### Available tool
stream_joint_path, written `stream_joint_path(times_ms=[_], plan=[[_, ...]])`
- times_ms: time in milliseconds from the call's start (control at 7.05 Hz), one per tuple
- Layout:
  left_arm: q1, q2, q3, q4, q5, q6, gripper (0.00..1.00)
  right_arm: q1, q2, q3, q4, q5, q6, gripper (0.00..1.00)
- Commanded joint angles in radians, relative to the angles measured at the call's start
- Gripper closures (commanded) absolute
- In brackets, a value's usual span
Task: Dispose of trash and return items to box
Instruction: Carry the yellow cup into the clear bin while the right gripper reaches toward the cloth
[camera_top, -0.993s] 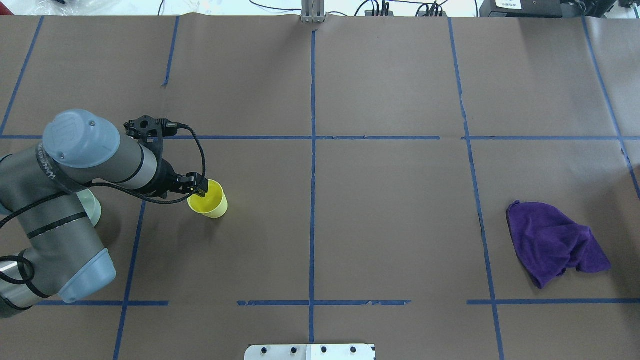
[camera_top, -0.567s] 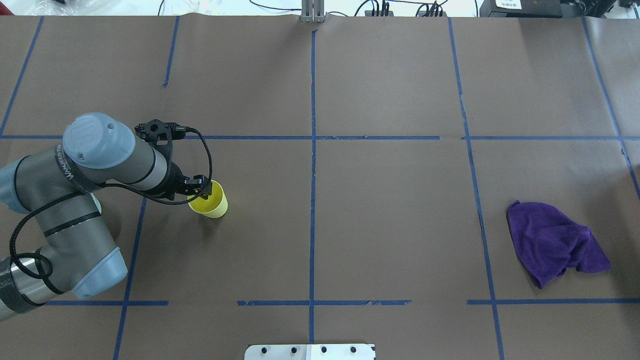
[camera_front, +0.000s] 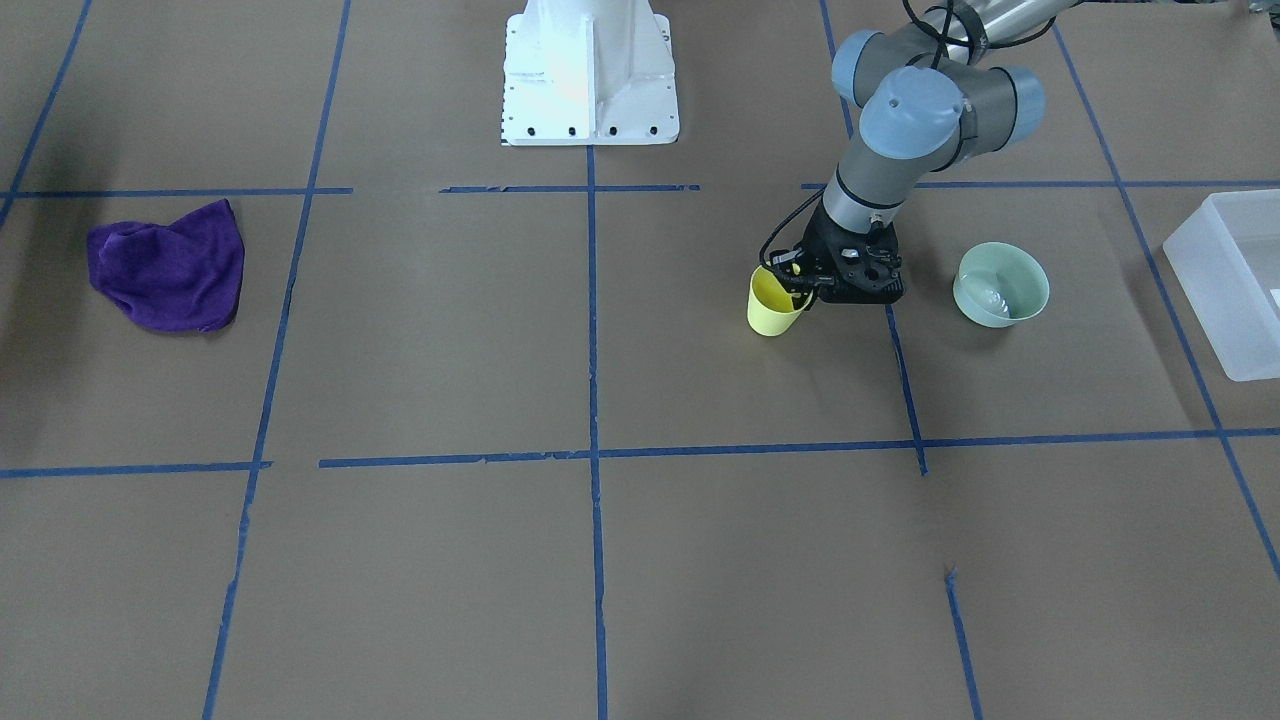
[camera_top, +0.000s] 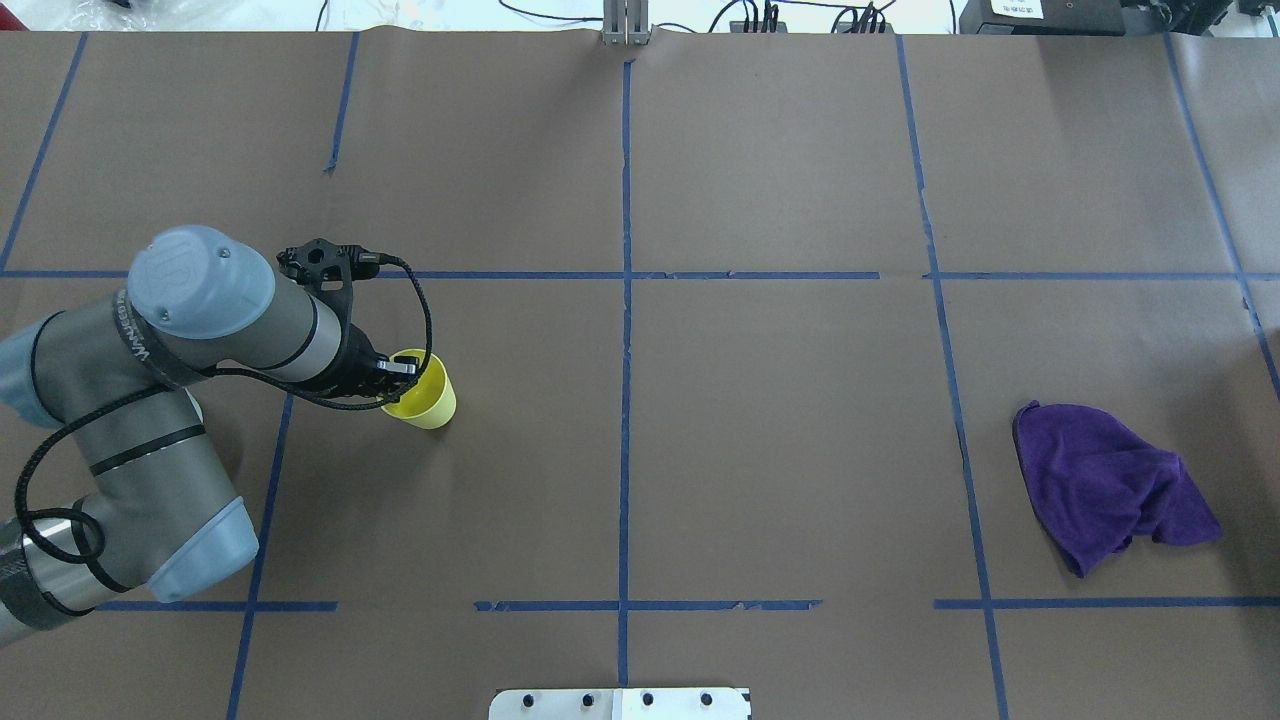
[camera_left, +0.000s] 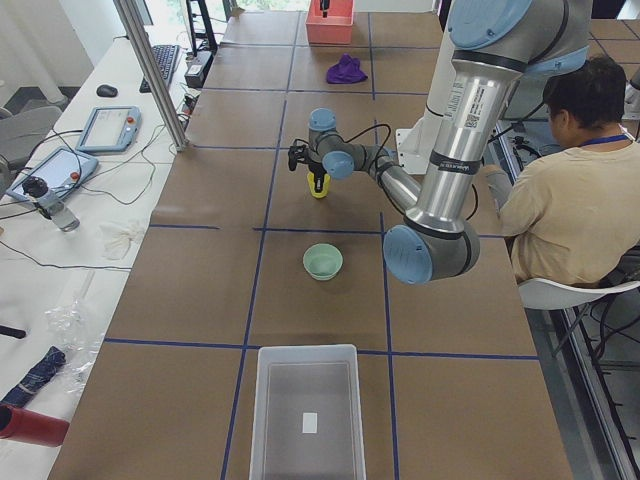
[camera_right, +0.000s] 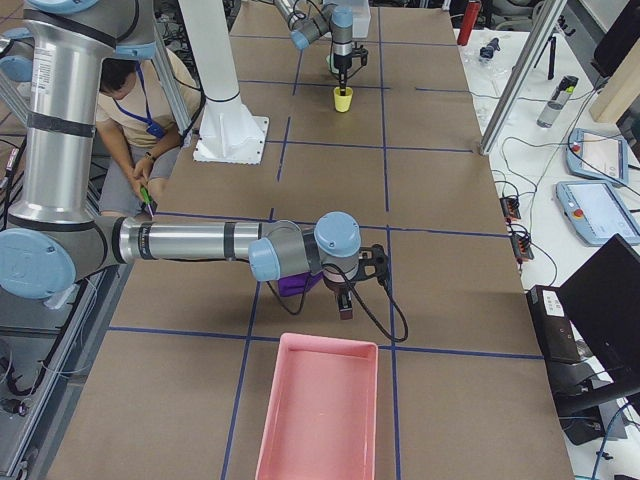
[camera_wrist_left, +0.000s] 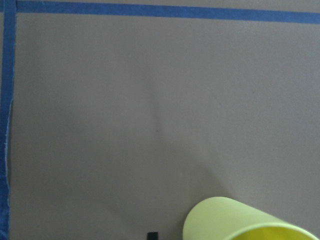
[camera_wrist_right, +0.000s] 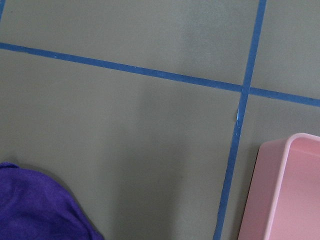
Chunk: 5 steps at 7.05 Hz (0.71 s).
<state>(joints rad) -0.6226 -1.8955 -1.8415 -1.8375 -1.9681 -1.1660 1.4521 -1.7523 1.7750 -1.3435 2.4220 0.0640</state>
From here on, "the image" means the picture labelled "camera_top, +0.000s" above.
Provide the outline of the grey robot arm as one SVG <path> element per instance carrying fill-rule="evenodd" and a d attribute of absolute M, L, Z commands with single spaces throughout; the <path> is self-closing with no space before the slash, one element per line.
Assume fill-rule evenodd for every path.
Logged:
<path fill-rule="evenodd" d="M 109 296 L 3 341 L 3 402 L 49 437 L 3 524 L 3 644 L 143 587 L 175 603 L 256 559 L 259 533 L 191 388 L 241 377 L 360 413 L 424 373 L 353 323 L 355 284 L 408 263 L 312 240 L 274 260 L 209 225 L 166 229 Z"/>

